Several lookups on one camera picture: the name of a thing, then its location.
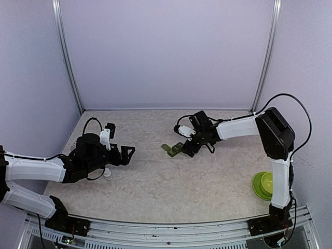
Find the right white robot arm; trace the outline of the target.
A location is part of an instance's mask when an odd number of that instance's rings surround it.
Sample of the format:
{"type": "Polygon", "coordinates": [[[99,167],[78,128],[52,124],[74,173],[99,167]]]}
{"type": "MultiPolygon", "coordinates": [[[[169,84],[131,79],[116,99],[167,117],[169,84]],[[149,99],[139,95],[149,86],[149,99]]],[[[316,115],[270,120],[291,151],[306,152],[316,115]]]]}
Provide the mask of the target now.
{"type": "Polygon", "coordinates": [[[288,218],[294,201],[293,128],[275,107],[268,108],[261,114],[231,119],[212,119],[202,110],[188,115],[188,118],[192,126],[177,123],[174,132],[186,138],[182,152],[190,157],[197,154],[203,146],[206,146],[210,153],[214,153],[217,142],[236,137],[260,137],[264,152],[270,158],[273,179],[272,199],[265,225],[270,230],[277,230],[288,218]]]}

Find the aluminium front rail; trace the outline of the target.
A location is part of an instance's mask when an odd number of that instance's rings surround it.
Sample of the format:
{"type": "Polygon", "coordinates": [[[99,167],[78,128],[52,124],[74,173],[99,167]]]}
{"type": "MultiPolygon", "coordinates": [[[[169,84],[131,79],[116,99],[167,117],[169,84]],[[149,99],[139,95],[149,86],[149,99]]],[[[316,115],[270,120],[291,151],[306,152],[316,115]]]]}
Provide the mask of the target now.
{"type": "Polygon", "coordinates": [[[249,223],[265,216],[210,223],[149,224],[88,218],[73,234],[44,227],[28,214],[16,248],[321,248],[306,206],[291,208],[295,227],[266,232],[249,223]]]}

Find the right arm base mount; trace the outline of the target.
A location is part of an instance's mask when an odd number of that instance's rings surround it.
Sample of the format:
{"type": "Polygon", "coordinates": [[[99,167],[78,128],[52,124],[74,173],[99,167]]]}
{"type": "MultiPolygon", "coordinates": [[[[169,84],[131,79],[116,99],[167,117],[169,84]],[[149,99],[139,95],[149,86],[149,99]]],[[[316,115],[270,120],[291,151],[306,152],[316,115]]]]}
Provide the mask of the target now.
{"type": "Polygon", "coordinates": [[[292,205],[290,204],[280,209],[270,204],[269,214],[267,216],[249,219],[247,224],[251,236],[257,236],[291,227],[293,225],[289,213],[291,207],[292,205]]]}

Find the left aluminium corner post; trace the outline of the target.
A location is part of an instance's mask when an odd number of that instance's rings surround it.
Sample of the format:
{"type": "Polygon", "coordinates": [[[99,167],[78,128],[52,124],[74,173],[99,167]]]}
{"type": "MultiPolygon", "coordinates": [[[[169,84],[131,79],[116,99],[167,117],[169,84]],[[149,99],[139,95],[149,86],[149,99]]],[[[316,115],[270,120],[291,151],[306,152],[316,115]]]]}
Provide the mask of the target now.
{"type": "Polygon", "coordinates": [[[66,41],[66,35],[65,35],[65,28],[64,28],[64,21],[62,17],[62,10],[61,10],[61,1],[60,0],[52,0],[52,9],[53,9],[53,15],[54,20],[57,28],[57,33],[59,37],[60,47],[61,47],[61,53],[64,60],[65,70],[68,76],[70,89],[72,91],[74,102],[76,104],[77,110],[79,115],[81,116],[85,109],[84,105],[82,103],[82,99],[78,90],[78,86],[76,83],[72,62],[70,59],[70,53],[66,41]]]}

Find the green weekly pill organizer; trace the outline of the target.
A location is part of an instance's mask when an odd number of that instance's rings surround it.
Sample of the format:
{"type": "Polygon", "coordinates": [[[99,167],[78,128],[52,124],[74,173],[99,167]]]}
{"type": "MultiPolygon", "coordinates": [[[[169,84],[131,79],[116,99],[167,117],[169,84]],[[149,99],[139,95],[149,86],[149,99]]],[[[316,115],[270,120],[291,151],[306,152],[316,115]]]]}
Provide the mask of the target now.
{"type": "Polygon", "coordinates": [[[163,150],[165,150],[167,152],[167,154],[170,156],[170,157],[175,157],[176,155],[178,155],[179,153],[182,152],[182,147],[183,147],[183,143],[179,142],[177,144],[175,144],[174,146],[170,147],[169,145],[167,144],[162,144],[161,145],[161,148],[163,150]]]}

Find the red patterned bowl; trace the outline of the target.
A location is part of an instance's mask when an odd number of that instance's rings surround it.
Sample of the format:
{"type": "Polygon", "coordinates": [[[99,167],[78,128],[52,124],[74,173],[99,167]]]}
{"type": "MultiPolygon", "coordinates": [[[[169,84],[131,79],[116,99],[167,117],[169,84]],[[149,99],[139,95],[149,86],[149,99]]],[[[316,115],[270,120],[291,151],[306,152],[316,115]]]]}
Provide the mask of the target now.
{"type": "Polygon", "coordinates": [[[71,152],[73,152],[74,149],[76,149],[76,143],[74,143],[74,144],[71,146],[71,148],[70,148],[71,152]]]}

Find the green plate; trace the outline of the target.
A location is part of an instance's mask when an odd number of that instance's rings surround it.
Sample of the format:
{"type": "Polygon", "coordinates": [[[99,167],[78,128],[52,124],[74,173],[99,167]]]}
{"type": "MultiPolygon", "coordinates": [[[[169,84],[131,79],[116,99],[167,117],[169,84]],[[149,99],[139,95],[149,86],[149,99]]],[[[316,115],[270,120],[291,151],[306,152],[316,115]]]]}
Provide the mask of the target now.
{"type": "Polygon", "coordinates": [[[265,195],[260,187],[260,181],[261,181],[261,177],[265,172],[259,172],[257,174],[255,174],[253,180],[252,180],[252,188],[255,192],[255,194],[257,194],[261,199],[266,200],[266,201],[270,201],[272,199],[272,195],[265,195]]]}

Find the right aluminium corner post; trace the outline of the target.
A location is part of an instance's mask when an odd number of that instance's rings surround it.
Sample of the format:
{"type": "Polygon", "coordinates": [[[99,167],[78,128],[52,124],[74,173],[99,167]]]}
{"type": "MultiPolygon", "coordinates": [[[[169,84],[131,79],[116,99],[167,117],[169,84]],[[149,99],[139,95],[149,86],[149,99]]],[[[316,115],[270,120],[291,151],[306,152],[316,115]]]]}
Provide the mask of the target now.
{"type": "Polygon", "coordinates": [[[272,55],[273,55],[275,37],[277,34],[277,30],[278,30],[278,22],[279,22],[279,18],[280,18],[281,6],[282,6],[281,0],[274,1],[267,48],[266,48],[266,52],[265,52],[262,69],[261,69],[260,76],[259,76],[258,87],[257,87],[256,93],[255,93],[252,107],[251,107],[252,113],[257,112],[262,94],[264,92],[264,87],[265,87],[267,76],[268,76],[269,66],[270,66],[270,62],[272,59],[272,55]]]}

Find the green bowl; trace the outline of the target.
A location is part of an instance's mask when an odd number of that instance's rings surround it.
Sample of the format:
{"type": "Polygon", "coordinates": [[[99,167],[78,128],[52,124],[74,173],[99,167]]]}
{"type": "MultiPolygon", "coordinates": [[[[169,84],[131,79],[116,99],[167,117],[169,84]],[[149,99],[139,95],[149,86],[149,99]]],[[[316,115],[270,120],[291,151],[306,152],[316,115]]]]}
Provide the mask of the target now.
{"type": "Polygon", "coordinates": [[[265,195],[271,196],[273,194],[273,176],[272,172],[265,172],[260,181],[260,187],[265,195]]]}

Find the white pill bottle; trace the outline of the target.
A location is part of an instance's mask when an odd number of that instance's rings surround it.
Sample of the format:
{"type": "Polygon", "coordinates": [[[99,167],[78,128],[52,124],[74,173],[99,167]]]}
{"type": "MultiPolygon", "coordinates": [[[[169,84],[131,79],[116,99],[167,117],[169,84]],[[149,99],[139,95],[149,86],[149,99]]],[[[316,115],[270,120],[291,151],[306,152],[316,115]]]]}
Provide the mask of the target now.
{"type": "Polygon", "coordinates": [[[112,179],[112,172],[109,168],[105,168],[105,171],[103,173],[103,176],[104,178],[107,180],[107,181],[110,181],[112,179]]]}

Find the aluminium corner post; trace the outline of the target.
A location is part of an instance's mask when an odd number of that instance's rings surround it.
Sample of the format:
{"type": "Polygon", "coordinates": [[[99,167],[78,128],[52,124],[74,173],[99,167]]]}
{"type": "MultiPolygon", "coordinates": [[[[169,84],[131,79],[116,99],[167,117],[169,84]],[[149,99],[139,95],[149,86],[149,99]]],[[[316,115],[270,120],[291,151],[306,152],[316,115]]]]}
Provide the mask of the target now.
{"type": "Polygon", "coordinates": [[[256,93],[255,93],[252,107],[251,107],[252,113],[257,112],[262,94],[264,92],[264,87],[265,87],[267,76],[268,76],[269,66],[270,66],[270,62],[272,59],[272,55],[273,55],[275,37],[277,34],[277,30],[278,30],[278,22],[279,22],[279,18],[280,18],[281,6],[282,6],[281,0],[274,1],[267,48],[266,48],[266,52],[265,52],[262,69],[261,69],[260,76],[259,76],[258,87],[257,87],[256,93]]]}
{"type": "Polygon", "coordinates": [[[64,60],[65,70],[68,76],[70,89],[72,91],[74,102],[76,104],[77,110],[79,115],[81,116],[85,109],[84,105],[82,103],[82,99],[78,90],[78,86],[76,83],[72,62],[70,59],[70,53],[66,41],[66,35],[65,35],[65,28],[64,28],[64,21],[62,17],[62,10],[61,10],[61,1],[60,0],[52,0],[52,9],[53,9],[53,15],[54,20],[57,28],[57,33],[59,37],[60,47],[61,47],[61,53],[64,60]]]}

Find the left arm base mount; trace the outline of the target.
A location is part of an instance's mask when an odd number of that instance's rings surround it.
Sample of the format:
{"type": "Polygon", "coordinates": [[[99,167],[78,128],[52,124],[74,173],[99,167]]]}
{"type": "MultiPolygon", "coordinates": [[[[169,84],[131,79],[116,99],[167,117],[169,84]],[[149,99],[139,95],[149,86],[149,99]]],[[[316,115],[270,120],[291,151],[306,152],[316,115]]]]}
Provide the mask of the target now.
{"type": "Polygon", "coordinates": [[[56,211],[50,218],[46,219],[45,227],[86,237],[91,222],[87,219],[69,216],[67,209],[59,198],[54,196],[49,197],[54,202],[56,211]]]}

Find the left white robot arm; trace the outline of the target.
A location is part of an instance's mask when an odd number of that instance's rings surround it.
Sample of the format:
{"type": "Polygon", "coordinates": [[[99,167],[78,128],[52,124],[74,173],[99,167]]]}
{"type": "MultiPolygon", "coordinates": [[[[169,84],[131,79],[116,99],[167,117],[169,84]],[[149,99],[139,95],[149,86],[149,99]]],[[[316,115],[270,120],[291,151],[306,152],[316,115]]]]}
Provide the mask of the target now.
{"type": "Polygon", "coordinates": [[[117,146],[109,142],[109,134],[86,133],[76,140],[76,147],[69,155],[52,158],[30,158],[10,155],[1,150],[1,203],[33,212],[52,220],[59,229],[69,230],[73,223],[61,200],[44,196],[24,188],[17,180],[51,181],[62,184],[89,180],[95,170],[105,170],[108,164],[128,165],[135,147],[117,146]]]}

